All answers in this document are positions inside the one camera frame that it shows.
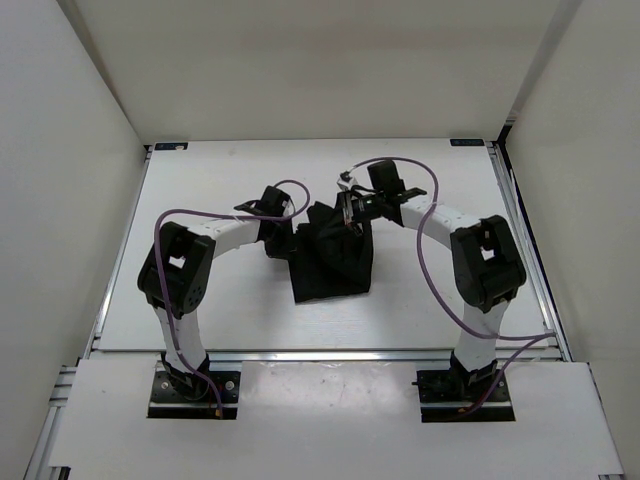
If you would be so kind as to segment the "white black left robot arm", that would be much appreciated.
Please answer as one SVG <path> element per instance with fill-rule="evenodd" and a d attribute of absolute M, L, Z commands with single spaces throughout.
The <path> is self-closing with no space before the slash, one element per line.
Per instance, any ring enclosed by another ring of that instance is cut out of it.
<path fill-rule="evenodd" d="M 167 222 L 141 268 L 137 286 L 160 321 L 162 364 L 173 388 L 188 400 L 202 398 L 211 387 L 197 309 L 213 260 L 259 242 L 269 256 L 286 257 L 293 248 L 292 223 L 231 218 L 186 227 Z"/>

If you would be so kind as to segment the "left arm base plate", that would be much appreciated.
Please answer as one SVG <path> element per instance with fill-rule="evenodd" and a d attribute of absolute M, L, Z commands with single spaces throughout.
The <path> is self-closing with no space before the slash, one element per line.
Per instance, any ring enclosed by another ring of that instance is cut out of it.
<path fill-rule="evenodd" d="M 162 352 L 156 363 L 147 407 L 150 419 L 236 420 L 241 372 L 209 370 L 210 380 L 220 396 L 217 402 L 210 384 L 188 373 L 181 376 L 165 361 Z"/>

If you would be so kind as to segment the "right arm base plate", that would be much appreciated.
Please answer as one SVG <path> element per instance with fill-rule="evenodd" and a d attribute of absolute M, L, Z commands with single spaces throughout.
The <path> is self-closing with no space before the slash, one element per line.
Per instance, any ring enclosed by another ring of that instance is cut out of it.
<path fill-rule="evenodd" d="M 493 360 L 467 371 L 454 354 L 448 369 L 422 369 L 418 389 L 422 423 L 513 422 L 516 420 L 504 372 Z"/>

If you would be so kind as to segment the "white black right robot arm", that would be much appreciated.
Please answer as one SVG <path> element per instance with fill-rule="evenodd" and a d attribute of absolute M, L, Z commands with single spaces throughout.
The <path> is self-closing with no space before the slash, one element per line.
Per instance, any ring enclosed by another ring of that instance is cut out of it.
<path fill-rule="evenodd" d="M 480 218 L 437 203 L 419 188 L 395 197 L 382 193 L 338 194 L 348 227 L 385 218 L 417 232 L 451 253 L 463 315 L 456 319 L 461 333 L 450 358 L 449 387 L 460 399 L 477 396 L 497 372 L 496 342 L 511 301 L 526 282 L 523 261 L 508 221 L 500 215 Z"/>

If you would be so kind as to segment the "black skirt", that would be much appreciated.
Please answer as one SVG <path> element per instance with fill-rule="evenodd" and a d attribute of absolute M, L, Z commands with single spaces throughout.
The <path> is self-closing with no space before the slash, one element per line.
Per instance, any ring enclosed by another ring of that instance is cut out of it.
<path fill-rule="evenodd" d="M 369 222 L 354 229 L 344 223 L 339 206 L 321 202 L 298 225 L 295 250 L 288 259 L 294 301 L 304 302 L 365 294 L 372 282 L 374 242 Z"/>

